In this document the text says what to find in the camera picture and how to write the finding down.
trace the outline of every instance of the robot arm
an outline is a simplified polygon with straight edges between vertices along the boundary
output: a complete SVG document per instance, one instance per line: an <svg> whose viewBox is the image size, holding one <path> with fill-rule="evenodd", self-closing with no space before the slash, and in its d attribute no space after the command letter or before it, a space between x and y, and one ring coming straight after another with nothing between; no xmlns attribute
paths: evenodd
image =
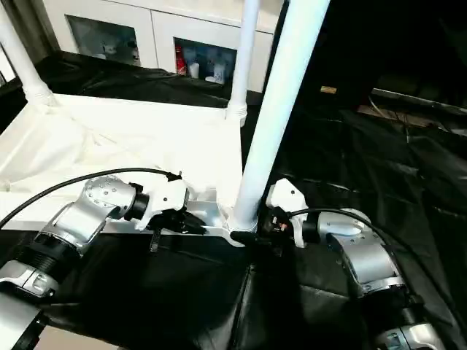
<svg viewBox="0 0 467 350"><path fill-rule="evenodd" d="M108 219L134 220L136 228L144 230L154 216L182 211L187 199L182 180L168 181L150 194L115 176L87 181L79 198L64 206L0 268L0 287L10 289L0 292L0 350L34 348L45 318L27 300L53 296Z"/></svg>
<svg viewBox="0 0 467 350"><path fill-rule="evenodd" d="M279 180L269 191L271 214L266 232L287 233L297 247L326 244L342 256L350 287L377 349L444 350L433 326L426 321L420 297L406 285L390 247L371 228L354 217L323 211L317 215L286 213L307 209L304 196L288 180ZM368 217L344 209L363 220Z"/></svg>

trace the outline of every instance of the white fabric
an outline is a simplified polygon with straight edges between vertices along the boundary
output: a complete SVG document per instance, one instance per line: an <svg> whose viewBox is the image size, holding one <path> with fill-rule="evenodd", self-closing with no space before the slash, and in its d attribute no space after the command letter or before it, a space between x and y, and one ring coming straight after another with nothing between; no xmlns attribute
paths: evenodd
<svg viewBox="0 0 467 350"><path fill-rule="evenodd" d="M14 208L9 194L31 197L66 179L125 167L181 171L191 200L217 196L221 207L233 206L242 175L239 125L224 120L222 109L57 97L61 107L29 104L0 136L0 217ZM145 192L163 179L118 176ZM81 189L75 184L52 196L65 203Z"/></svg>

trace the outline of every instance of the black fabric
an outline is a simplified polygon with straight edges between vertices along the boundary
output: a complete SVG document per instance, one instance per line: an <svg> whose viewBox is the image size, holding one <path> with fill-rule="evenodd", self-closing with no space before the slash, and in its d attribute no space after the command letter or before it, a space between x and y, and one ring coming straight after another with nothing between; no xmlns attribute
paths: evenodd
<svg viewBox="0 0 467 350"><path fill-rule="evenodd" d="M62 54L39 65L54 92L225 106L228 87L160 70ZM24 105L15 82L0 89L3 127ZM246 159L258 106L242 129ZM310 206L353 207L397 232L465 318L467 141L330 107L296 106L270 182L286 176ZM34 233L3 230L0 258ZM289 246L281 258L220 238L101 235L46 306L53 324L129 349L367 349L339 257ZM414 260L395 253L448 349L459 328Z"/></svg>

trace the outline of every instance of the floor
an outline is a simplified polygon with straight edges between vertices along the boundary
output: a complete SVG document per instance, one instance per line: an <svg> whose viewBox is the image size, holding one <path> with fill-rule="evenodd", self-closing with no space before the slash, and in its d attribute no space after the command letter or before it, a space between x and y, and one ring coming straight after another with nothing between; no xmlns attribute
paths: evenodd
<svg viewBox="0 0 467 350"><path fill-rule="evenodd" d="M117 350L117 346L82 335L46 327L35 350Z"/></svg>

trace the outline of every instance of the white cabinet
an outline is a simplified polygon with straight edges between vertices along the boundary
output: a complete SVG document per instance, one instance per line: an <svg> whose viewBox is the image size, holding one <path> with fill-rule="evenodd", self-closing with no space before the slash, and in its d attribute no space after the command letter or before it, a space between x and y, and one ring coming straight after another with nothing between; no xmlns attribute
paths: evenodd
<svg viewBox="0 0 467 350"><path fill-rule="evenodd" d="M63 51L174 73L178 57L188 75L197 63L199 79L232 78L245 0L43 1ZM263 0L249 90L263 89L283 1Z"/></svg>
<svg viewBox="0 0 467 350"><path fill-rule="evenodd" d="M151 11L104 0L44 0L60 48L158 68Z"/></svg>

